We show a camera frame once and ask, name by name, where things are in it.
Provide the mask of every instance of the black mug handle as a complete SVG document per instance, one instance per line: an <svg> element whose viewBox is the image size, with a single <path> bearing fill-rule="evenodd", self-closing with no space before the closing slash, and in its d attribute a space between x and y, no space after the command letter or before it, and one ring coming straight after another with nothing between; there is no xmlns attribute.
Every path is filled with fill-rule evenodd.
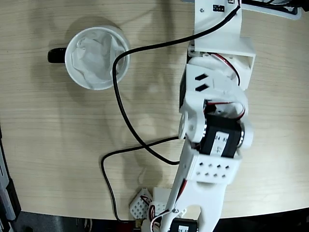
<svg viewBox="0 0 309 232"><path fill-rule="evenodd" d="M47 60L50 63L64 63L64 56L66 54L66 47L59 47L50 50L47 54Z"/></svg>

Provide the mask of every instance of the wooden table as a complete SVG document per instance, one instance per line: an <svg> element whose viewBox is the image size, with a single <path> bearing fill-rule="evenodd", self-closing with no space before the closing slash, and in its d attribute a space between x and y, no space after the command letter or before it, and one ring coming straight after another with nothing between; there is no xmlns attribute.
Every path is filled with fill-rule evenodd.
<svg viewBox="0 0 309 232"><path fill-rule="evenodd" d="M113 89L75 84L47 51L91 26L115 24L132 47L190 35L194 6L179 0L5 0L0 14L0 123L9 171L22 209L81 218L114 218L100 158L137 144ZM243 14L257 60L247 95L255 138L223 217L309 207L309 14L299 21ZM178 89L187 44L132 55L119 87L146 140L177 134ZM182 142L155 149L177 160ZM145 151L107 160L119 216L142 187L171 187L176 168Z"/></svg>

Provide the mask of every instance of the floor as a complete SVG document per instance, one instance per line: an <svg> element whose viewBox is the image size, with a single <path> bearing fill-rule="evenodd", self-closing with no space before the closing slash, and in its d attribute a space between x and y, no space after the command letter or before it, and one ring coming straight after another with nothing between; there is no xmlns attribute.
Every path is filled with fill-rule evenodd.
<svg viewBox="0 0 309 232"><path fill-rule="evenodd" d="M15 232L135 232L134 223L87 220L21 212ZM214 232L309 231L309 208L272 215L221 219Z"/></svg>

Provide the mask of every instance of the white 3d-printed robot arm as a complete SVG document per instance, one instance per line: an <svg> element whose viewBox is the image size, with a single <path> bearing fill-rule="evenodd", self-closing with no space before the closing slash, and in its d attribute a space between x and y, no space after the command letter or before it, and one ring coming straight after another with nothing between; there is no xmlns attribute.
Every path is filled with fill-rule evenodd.
<svg viewBox="0 0 309 232"><path fill-rule="evenodd" d="M237 4L196 0L195 33L218 24ZM249 38L240 37L240 29L241 11L222 28L189 44L180 87L179 137L185 137L180 164L160 227L148 219L142 232L168 232L174 218L191 205L201 209L199 232L212 232L220 218L226 186L242 160L239 148L250 147L253 140L243 91L255 51Z"/></svg>

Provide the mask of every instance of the cup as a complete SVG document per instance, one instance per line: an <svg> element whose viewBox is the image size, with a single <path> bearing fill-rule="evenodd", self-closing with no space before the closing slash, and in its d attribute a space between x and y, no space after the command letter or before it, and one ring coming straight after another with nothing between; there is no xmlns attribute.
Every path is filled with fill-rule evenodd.
<svg viewBox="0 0 309 232"><path fill-rule="evenodd" d="M65 63L68 74L78 85L103 90L113 86L112 64L115 58L128 50L129 41L123 32L106 25L80 31L66 48L50 50L47 59L50 63ZM117 82L125 76L129 63L129 55L119 61Z"/></svg>

